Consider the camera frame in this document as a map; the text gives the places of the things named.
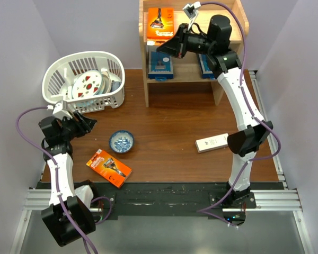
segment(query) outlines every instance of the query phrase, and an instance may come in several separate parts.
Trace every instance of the gray floor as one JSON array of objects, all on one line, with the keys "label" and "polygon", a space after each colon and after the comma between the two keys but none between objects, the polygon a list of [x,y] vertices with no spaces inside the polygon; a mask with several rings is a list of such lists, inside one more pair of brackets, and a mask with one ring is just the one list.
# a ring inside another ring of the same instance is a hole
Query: gray floor
[{"label": "gray floor", "polygon": [[[228,228],[206,217],[121,216],[89,235],[100,254],[302,254],[292,212],[247,212],[244,225]],[[59,247],[33,212],[21,253],[85,253],[82,240]]]}]

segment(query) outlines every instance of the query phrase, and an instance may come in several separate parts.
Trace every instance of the white laundry basket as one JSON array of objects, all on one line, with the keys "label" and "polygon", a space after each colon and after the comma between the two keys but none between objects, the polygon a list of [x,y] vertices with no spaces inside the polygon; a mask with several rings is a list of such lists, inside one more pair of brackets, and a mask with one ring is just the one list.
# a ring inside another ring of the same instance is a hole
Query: white laundry basket
[{"label": "white laundry basket", "polygon": [[[72,99],[68,88],[86,71],[107,71],[110,79],[121,82],[113,92],[85,98]],[[46,71],[42,81],[43,98],[51,104],[67,101],[80,113],[104,110],[105,106],[119,107],[125,98],[125,70],[120,60],[113,54],[103,51],[86,51],[60,58]]]}]

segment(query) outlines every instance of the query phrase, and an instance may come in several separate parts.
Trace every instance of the blue and white bowl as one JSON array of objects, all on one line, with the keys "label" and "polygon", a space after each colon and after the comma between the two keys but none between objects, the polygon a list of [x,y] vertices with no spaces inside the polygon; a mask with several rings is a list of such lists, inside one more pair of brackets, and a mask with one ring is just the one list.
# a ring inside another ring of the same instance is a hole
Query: blue and white bowl
[{"label": "blue and white bowl", "polygon": [[117,131],[110,138],[110,148],[117,153],[125,153],[131,150],[134,137],[129,131]]}]

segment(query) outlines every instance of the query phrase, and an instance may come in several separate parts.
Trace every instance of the orange package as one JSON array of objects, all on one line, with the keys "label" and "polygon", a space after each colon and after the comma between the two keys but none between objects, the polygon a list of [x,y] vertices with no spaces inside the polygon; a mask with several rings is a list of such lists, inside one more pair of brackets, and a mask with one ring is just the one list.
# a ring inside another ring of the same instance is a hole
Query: orange package
[{"label": "orange package", "polygon": [[124,184],[132,172],[129,167],[101,149],[95,153],[86,165],[118,188]]},{"label": "orange package", "polygon": [[149,8],[147,45],[159,46],[173,37],[173,8]]}]

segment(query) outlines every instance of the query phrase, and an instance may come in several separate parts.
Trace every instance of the plate with red pattern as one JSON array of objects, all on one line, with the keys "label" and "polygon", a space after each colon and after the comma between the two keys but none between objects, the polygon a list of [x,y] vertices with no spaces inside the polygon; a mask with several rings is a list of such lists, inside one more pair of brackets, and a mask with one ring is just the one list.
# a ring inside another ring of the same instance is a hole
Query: plate with red pattern
[{"label": "plate with red pattern", "polygon": [[89,70],[82,74],[72,87],[72,98],[86,98],[99,94],[104,90],[105,82],[97,70]]}]

